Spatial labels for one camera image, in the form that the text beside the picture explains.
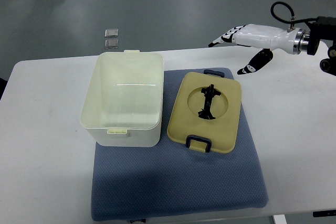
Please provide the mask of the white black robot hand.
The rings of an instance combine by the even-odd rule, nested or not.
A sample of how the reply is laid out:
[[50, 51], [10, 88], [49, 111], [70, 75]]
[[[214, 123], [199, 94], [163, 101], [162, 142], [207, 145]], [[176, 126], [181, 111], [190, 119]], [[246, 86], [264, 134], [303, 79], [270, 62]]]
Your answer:
[[300, 28], [281, 28], [248, 24], [236, 26], [213, 40], [208, 46], [224, 42], [239, 46], [258, 48], [260, 51], [254, 55], [249, 63], [237, 71], [238, 75], [254, 73], [273, 59], [273, 51], [281, 49], [291, 55], [298, 55], [308, 50], [310, 33]]

